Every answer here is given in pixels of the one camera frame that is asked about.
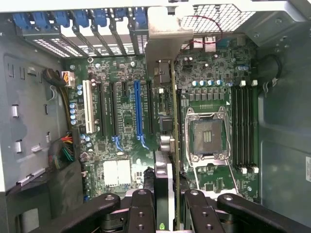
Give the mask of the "silver chipset heat sink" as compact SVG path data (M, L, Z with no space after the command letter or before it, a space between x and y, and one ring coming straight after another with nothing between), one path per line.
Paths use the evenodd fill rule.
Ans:
M104 161L104 184L107 187L130 185L131 164L130 160Z

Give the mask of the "CPU socket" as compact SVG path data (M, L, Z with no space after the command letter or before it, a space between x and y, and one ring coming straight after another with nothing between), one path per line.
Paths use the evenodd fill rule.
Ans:
M185 156L192 168L226 166L231 157L229 116L224 106L216 112L186 111Z

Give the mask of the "black plastic cover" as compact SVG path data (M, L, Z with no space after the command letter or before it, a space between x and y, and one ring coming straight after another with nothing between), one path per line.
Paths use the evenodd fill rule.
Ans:
M81 166L73 162L25 186L0 192L0 233L28 233L83 204Z

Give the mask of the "green RAM stick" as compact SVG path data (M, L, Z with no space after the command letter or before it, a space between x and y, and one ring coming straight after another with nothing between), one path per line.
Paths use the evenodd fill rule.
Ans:
M178 126L178 151L179 151L179 170L183 169L183 148L182 148L182 121L181 121L181 89L176 91L176 101L177 101L177 126Z

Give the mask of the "black RAM slot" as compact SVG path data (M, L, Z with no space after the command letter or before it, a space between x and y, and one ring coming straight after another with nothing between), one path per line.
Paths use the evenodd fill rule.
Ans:
M253 80L249 89L251 113L251 169L258 174L258 82Z
M242 91L237 89L237 119L238 119L238 139L239 139L239 170L243 174L243 128L242 128Z
M243 129L244 129L244 158L243 164L248 169L249 165L249 92L248 87L243 88Z
M236 100L235 100L235 86L231 87L231 114L232 114L232 161L235 170L238 169L238 153L237 153L237 128L236 128Z

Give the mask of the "green motherboard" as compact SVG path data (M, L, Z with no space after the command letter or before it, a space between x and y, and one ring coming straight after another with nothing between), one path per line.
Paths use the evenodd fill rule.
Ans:
M183 169L189 187L201 189L218 195L234 192L251 201L259 200L259 173L251 169L251 113L249 94L249 165L243 165L243 174L235 170L232 161L232 114L231 87L235 86L236 136L239 160L239 139L237 119L237 89L242 91L242 128L243 128L243 88L248 92L253 80L251 74L256 58L256 46L243 38L224 39L207 51L203 46L184 46L174 61L176 90L181 89L181 121ZM75 88L69 92L69 117L73 133L65 143L67 159L72 159L71 151L77 156L83 168L84 199L90 200L105 192L124 196L130 189L143 187L143 172L151 167L155 171L156 154L160 150L160 137L169 135L173 129L173 96L168 87L156 88L154 79L147 75L144 57L105 57L74 60L68 65L74 72ZM83 80L91 81L94 133L86 133ZM141 86L141 108L144 140L149 150L137 140L134 81ZM146 82L152 82L154 134L149 134ZM121 83L127 82L128 97L122 97ZM110 83L115 83L117 92L117 113L119 142L122 151L112 142ZM192 107L196 112L216 112L224 106L229 116L231 157L226 166L201 166L192 168L185 156L184 120L186 111ZM104 184L104 161L130 160L130 185L107 187Z

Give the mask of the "blue expansion slot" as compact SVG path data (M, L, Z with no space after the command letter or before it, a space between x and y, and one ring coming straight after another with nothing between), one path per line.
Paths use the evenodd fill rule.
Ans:
M141 108L141 86L140 81L134 81L134 95L135 95L135 113L136 113L136 129L137 129L137 140L140 141L141 145L149 150L144 140L143 125L142 125L142 108Z

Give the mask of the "black open PC case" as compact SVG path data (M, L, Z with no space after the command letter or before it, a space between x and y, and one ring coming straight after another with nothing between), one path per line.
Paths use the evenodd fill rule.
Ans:
M83 178L77 152L71 151L70 160L64 155L73 133L73 88L65 87L61 72L89 57L146 60L145 54L135 55L129 29L135 29L135 7L145 7L147 15L153 6L167 7L193 31L179 53L184 46L211 51L236 37L255 44L251 76L258 82L259 200L252 202L286 218L289 233L311 233L311 182L305 177L306 156L311 157L311 0L0 0L0 192L75 161ZM115 8L126 9L123 21L115 19ZM82 9L88 13L87 28L73 25L73 10ZM105 10L106 27L94 24L93 9ZM70 26L57 24L53 11L67 11ZM24 12L32 25L28 29L19 28L12 16ZM51 27L37 26L32 12L47 13ZM213 200L240 195L196 190ZM57 218L28 233L52 233Z

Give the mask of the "white expansion slot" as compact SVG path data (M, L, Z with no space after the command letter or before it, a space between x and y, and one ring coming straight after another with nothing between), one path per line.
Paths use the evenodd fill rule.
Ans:
M95 126L94 126L94 115L93 115L93 100L92 100L91 81L83 80L82 85L83 85L86 133L94 133L95 132Z

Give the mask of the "white power connector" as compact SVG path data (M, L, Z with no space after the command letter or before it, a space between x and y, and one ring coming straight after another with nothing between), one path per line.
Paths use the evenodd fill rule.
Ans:
M75 81L76 81L76 78L75 78L75 74L74 72L71 72L71 71L62 71L61 72L61 75L62 75L62 79L65 81L66 85L65 87L68 87L68 88L75 88Z

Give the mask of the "metal expansion slot cover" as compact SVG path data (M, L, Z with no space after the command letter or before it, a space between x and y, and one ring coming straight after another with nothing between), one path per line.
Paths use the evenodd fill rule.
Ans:
M133 45L135 55L144 55L145 44L149 38L148 30L129 29L129 35Z

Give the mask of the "blue card retention clip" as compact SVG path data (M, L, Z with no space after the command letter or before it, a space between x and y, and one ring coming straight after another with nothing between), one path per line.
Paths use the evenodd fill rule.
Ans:
M82 10L73 10L73 25L83 28L89 27L89 18L88 13L85 9Z
M107 26L106 12L104 9L93 9L94 24L100 27Z
M147 15L145 7L135 7L133 9L133 20L136 30L148 29Z
M125 8L115 8L114 17L117 21L123 21L123 18L126 17L127 11Z
M47 13L45 12L32 12L35 24L41 28L50 28L51 24Z
M67 11L53 11L52 14L57 24L65 28L68 28L70 26L70 18Z
M15 24L19 28L28 29L32 26L27 13L14 13L12 16Z

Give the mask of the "white case wall sticker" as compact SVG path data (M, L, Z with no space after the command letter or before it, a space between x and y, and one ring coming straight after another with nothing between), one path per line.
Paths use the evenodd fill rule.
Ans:
M306 156L306 181L311 182L311 157Z

